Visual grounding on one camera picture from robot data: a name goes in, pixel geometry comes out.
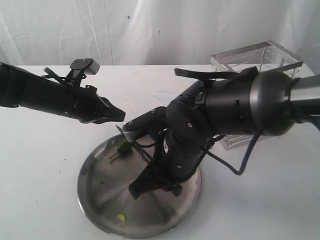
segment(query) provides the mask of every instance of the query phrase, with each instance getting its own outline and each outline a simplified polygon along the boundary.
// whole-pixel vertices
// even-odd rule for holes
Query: white table surface
[[[125,122],[167,106],[194,79],[177,66],[102,66],[83,84],[98,88],[127,114]],[[179,66],[212,71],[210,65]],[[23,66],[43,75],[44,66]],[[68,66],[51,66],[61,76]],[[305,65],[297,76],[312,72]],[[115,123],[81,124],[26,108],[0,108],[0,239],[116,240],[85,217],[77,200],[79,170],[89,153],[118,134]],[[239,166],[246,147],[212,151]],[[296,124],[259,142],[242,176],[206,157],[198,205],[176,229],[154,239],[320,239],[320,134]]]

